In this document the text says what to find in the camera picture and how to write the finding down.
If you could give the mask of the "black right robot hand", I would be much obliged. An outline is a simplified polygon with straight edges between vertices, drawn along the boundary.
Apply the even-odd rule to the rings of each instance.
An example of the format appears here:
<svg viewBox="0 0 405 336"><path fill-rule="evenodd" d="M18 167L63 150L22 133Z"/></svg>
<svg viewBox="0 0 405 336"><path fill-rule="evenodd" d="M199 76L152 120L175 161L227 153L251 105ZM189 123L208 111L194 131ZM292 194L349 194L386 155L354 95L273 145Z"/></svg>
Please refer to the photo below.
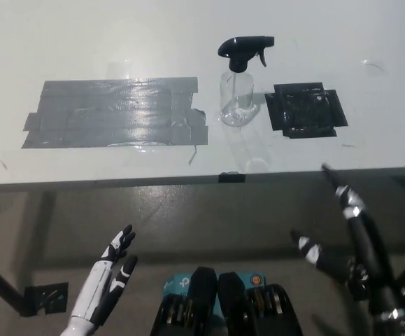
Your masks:
<svg viewBox="0 0 405 336"><path fill-rule="evenodd" d="M328 164L321 170L339 201L354 256L347 260L334 256L296 229L290 231L291 239L308 263L346 286L354 300L367 301L372 316L381 321L405 317L405 285L394 276L388 251L364 200Z"/></svg>

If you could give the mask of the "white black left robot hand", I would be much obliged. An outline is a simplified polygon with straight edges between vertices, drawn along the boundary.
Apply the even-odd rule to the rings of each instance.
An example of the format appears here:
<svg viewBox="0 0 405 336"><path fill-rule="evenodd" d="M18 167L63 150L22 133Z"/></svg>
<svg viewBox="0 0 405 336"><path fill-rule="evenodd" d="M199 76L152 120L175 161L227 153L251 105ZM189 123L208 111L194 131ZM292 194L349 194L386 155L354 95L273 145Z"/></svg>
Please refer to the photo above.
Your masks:
<svg viewBox="0 0 405 336"><path fill-rule="evenodd" d="M127 254L136 234L131 225L119 231L93 264L72 309L66 331L74 335L92 335L113 311L136 266L138 258L130 255L120 271L113 267Z"/></svg>

